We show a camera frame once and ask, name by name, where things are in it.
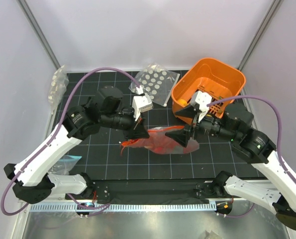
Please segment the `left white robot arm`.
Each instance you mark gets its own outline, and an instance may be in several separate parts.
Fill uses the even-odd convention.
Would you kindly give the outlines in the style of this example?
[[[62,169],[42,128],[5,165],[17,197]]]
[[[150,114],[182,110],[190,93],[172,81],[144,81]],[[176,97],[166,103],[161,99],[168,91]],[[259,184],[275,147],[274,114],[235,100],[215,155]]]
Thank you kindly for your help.
[[[95,186],[86,173],[56,175],[49,170],[68,151],[102,127],[123,131],[125,139],[148,138],[141,113],[153,109],[150,97],[145,93],[134,96],[131,106],[123,106],[122,97],[118,88],[105,86],[99,89],[85,104],[65,112],[63,122],[56,125],[29,157],[18,164],[7,164],[4,172],[14,181],[15,196],[29,204],[53,195],[92,197]]]

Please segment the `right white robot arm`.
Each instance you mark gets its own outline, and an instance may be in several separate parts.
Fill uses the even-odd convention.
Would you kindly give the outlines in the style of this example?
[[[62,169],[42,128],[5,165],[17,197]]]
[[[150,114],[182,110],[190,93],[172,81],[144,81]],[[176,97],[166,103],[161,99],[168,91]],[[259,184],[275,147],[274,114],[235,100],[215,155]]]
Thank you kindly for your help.
[[[269,179],[275,190],[248,183],[227,171],[221,171],[207,190],[218,197],[244,198],[269,210],[282,224],[296,231],[296,175],[289,172],[285,162],[279,162],[277,147],[269,137],[252,128],[253,118],[244,105],[232,103],[220,119],[205,116],[198,123],[186,124],[165,135],[183,147],[198,133],[230,141],[231,150]]]

